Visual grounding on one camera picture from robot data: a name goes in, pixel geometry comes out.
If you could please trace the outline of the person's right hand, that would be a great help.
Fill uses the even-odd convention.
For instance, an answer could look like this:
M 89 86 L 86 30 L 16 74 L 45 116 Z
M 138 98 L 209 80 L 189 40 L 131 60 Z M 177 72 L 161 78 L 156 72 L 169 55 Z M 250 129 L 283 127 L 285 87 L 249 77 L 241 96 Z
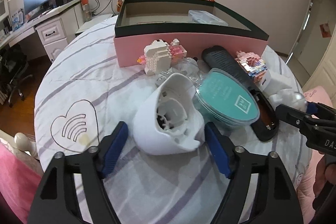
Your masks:
M 324 156 L 318 162 L 316 168 L 315 183 L 313 185 L 315 197 L 318 197 L 326 182 L 333 185 L 336 184 L 336 166 L 335 164 L 326 166 L 326 156 Z

